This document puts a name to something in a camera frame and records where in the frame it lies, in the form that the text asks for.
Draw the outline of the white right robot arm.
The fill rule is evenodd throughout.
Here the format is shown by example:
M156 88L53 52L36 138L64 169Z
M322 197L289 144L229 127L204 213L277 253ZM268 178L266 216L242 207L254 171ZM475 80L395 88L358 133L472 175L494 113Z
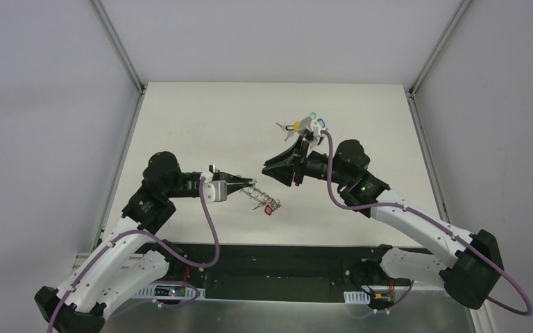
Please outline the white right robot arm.
M333 156L296 143L264 163L262 173L290 187L304 177L329 180L348 209L385 223L421 244L429 254L408 254L395 246L380 246L366 265L367 278L384 284L391 278L424 281L445 289L459 304L479 309L500 278L504 266L496 237L486 230L469 232L435 220L410 204L368 170L369 156L356 139L342 141Z

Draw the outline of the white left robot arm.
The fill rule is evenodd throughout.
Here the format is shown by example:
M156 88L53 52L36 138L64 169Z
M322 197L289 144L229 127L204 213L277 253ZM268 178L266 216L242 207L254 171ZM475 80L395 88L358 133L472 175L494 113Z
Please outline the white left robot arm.
M165 278L177 280L184 266L209 268L220 257L217 230L209 203L252 187L256 181L219 171L183 172L168 151L152 155L139 189L121 211L112 232L57 287L43 286L34 300L47 321L48 332L100 332L105 321L137 291ZM198 198L214 241L214 257L207 263L181 255L156 232L176 212L175 198Z

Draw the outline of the red key tag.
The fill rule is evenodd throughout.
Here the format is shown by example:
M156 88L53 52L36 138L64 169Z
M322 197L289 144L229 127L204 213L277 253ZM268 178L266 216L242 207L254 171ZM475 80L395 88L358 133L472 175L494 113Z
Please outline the red key tag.
M273 213L273 208L269 205L267 205L265 208L264 208L264 213L268 216L271 216L272 213Z

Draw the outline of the silver metal ring disc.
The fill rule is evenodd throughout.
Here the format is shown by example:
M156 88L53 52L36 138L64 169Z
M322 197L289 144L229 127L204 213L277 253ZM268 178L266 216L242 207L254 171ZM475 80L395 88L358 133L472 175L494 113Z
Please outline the silver metal ring disc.
M264 212L264 208L269 205L273 208L274 213L281 208L281 203L278 199L275 199L256 186L241 189L239 192L246 195L248 199L256 202L256 206L253 208L253 210L261 209Z

